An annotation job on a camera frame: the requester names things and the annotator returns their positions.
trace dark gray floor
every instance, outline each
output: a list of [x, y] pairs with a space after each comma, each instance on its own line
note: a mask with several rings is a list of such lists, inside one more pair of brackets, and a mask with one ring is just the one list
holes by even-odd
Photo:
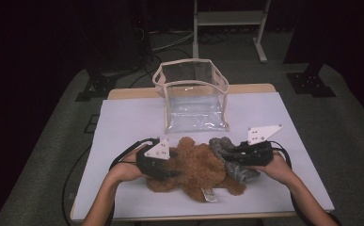
[[[286, 73], [302, 72], [307, 65], [284, 65], [292, 33], [265, 32], [262, 45], [269, 62], [261, 64], [252, 43], [253, 34], [229, 35], [216, 45], [200, 45], [201, 58], [209, 58], [231, 84], [271, 83], [280, 93], [293, 123], [318, 170], [344, 225], [364, 225], [364, 109], [347, 88], [343, 78], [329, 66], [320, 76], [337, 97], [313, 98], [295, 94]], [[178, 39], [174, 35], [152, 35], [154, 47]], [[191, 44], [177, 47], [192, 55]], [[186, 58], [180, 51], [156, 54], [162, 61]], [[158, 66], [158, 58], [147, 70]], [[144, 70], [123, 77], [117, 88], [128, 88]], [[86, 71], [75, 75], [64, 92], [24, 171], [0, 213], [0, 225], [66, 225], [62, 202], [69, 214], [93, 139], [86, 132], [90, 119], [100, 113], [103, 98], [75, 102], [88, 80]], [[135, 87], [152, 87], [148, 76]], [[62, 190], [65, 186], [65, 200]], [[143, 225], [197, 225], [185, 222], [145, 222]], [[204, 221], [201, 225], [256, 225], [252, 220]], [[268, 218], [264, 225], [303, 225], [299, 218]]]

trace transparent storage bin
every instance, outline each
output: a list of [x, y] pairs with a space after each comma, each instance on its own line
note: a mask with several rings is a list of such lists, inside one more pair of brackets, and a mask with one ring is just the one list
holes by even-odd
[[190, 58], [162, 63], [152, 82], [166, 100], [166, 134], [229, 130], [229, 82], [211, 60]]

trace dark background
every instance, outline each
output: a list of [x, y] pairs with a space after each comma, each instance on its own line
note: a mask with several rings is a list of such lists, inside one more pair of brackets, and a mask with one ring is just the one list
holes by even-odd
[[[134, 27], [192, 29], [193, 1], [130, 2], [147, 4], [149, 16], [125, 0], [0, 1], [0, 209], [78, 72], [141, 67], [149, 46], [135, 43]], [[199, 2], [201, 10], [261, 8], [261, 1]], [[364, 1], [273, 0], [266, 30], [293, 28], [284, 63], [320, 58], [364, 106]]]

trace white mounting bracket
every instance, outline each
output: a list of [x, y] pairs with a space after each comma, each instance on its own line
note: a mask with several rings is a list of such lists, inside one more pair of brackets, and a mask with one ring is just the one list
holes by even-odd
[[163, 139], [157, 145], [144, 153], [146, 157], [168, 160], [169, 154], [169, 139]]
[[248, 144], [264, 142], [281, 128], [282, 124], [248, 128]]

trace stuffed animal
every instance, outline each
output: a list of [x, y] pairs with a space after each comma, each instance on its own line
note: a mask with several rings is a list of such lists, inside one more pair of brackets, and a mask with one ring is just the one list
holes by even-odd
[[211, 151], [208, 144], [195, 144], [190, 137], [183, 137], [176, 148], [170, 148], [176, 157], [167, 160], [165, 170], [181, 174], [164, 181], [148, 178], [148, 188], [154, 192], [167, 192], [180, 187], [191, 199], [206, 202], [202, 189], [224, 187], [232, 195], [241, 195], [246, 186], [226, 174], [225, 163]]

